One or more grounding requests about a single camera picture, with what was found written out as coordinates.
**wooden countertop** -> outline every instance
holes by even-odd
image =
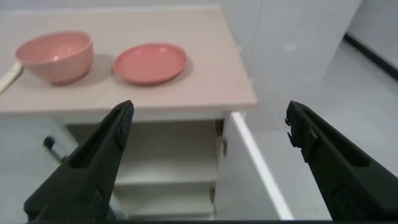
[[[238,48],[218,7],[120,11],[14,12],[0,15],[0,74],[15,62],[18,46],[56,30],[85,30],[94,43],[89,74],[52,86],[25,71],[0,95],[0,114],[107,112],[132,100],[136,111],[241,110],[256,104]],[[138,87],[112,74],[116,57],[146,42],[171,42],[190,59],[176,79]]]

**floor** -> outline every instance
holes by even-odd
[[[342,42],[321,82],[314,83],[312,89],[296,101],[309,106],[398,176],[398,82],[356,49]],[[259,130],[253,135],[294,217],[330,219],[300,150],[289,143],[286,135],[289,128],[253,129]]]

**white cabinet door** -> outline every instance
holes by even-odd
[[[68,133],[51,119],[0,119],[0,220],[25,223],[25,200],[59,166],[43,147],[47,136],[54,149],[66,156],[77,146]]]
[[[293,216],[240,112],[224,124],[215,192],[216,220],[291,220]]]

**bowl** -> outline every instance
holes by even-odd
[[[16,58],[24,69],[50,83],[79,80],[93,63],[93,41],[82,31],[62,31],[38,36],[22,44]]]

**wall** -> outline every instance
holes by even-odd
[[[398,68],[398,1],[363,0],[348,33]]]
[[[250,61],[256,110],[246,121],[252,131],[285,127],[290,100],[322,107],[320,83],[360,0],[267,0]]]

